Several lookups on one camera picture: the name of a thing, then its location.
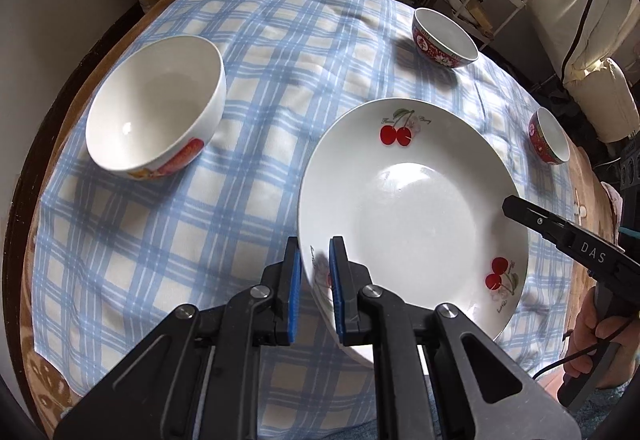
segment small red bowl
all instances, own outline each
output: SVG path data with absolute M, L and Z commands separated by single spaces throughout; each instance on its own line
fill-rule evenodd
M 416 9 L 411 32 L 418 52 L 439 65 L 455 68 L 478 59 L 478 47 L 471 36 L 438 11 Z
M 538 108 L 529 121 L 529 140 L 540 159 L 549 164 L 562 164 L 569 160 L 571 151 L 564 130 L 546 108 Z

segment bowl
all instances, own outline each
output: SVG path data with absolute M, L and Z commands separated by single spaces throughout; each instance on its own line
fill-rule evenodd
M 546 108 L 536 110 L 529 121 L 529 140 L 540 159 L 559 165 L 569 160 L 571 151 L 564 130 Z
M 334 339 L 334 236 L 376 285 L 412 305 L 453 303 L 498 336 L 529 263 L 527 228 L 502 212 L 517 192 L 491 145 L 453 113 L 404 98 L 345 113 L 313 151 L 298 199 L 303 274 Z M 371 346 L 345 351 L 372 365 Z
M 191 162 L 216 131 L 226 98 L 222 56 L 199 36 L 172 36 L 122 61 L 89 110 L 86 146 L 101 168 L 145 179 Z
M 421 55 L 447 68 L 465 66 L 478 59 L 478 47 L 471 36 L 438 11 L 416 9 L 412 34 Z

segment plate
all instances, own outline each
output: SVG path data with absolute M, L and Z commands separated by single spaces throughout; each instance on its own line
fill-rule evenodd
M 345 113 L 320 139 L 298 201 L 306 278 L 335 335 L 329 240 L 407 303 L 453 303 L 487 335 L 509 322 L 527 275 L 525 227 L 502 214 L 518 192 L 494 149 L 462 119 L 385 98 Z M 345 348 L 372 365 L 370 346 Z

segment checkered tablecloth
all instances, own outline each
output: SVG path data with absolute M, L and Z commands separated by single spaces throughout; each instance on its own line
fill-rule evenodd
M 314 146 L 367 100 L 419 98 L 496 149 L 520 194 L 573 218 L 568 168 L 527 141 L 538 106 L 481 55 L 454 71 L 419 56 L 412 10 L 393 0 L 176 0 L 126 51 L 174 34 L 214 42 L 228 98 L 213 140 L 162 179 L 116 178 L 90 159 L 86 114 L 40 204 L 33 273 L 35 348 L 85 394 L 180 303 L 222 305 L 279 261 Z M 500 344 L 527 370 L 559 355 L 571 261 L 530 236 L 529 274 Z M 334 343 L 303 291 L 296 344 L 264 348 L 262 438 L 314 439 L 375 415 L 372 370 Z

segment human hand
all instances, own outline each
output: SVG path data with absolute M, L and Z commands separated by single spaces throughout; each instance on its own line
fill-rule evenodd
M 567 356 L 593 346 L 596 344 L 597 339 L 604 339 L 611 335 L 625 324 L 628 319 L 626 317 L 613 316 L 598 323 L 598 316 L 593 303 L 594 294 L 595 287 L 592 287 L 584 297 L 580 313 L 575 320 L 574 332 L 569 339 Z M 612 342 L 619 343 L 621 346 L 609 370 L 598 382 L 598 388 L 615 388 L 620 384 L 624 384 L 633 376 L 636 370 L 636 352 L 638 351 L 638 346 L 640 346 L 640 319 L 636 317 Z M 564 371 L 570 377 L 589 373 L 592 368 L 593 362 L 590 355 L 580 356 L 564 364 Z

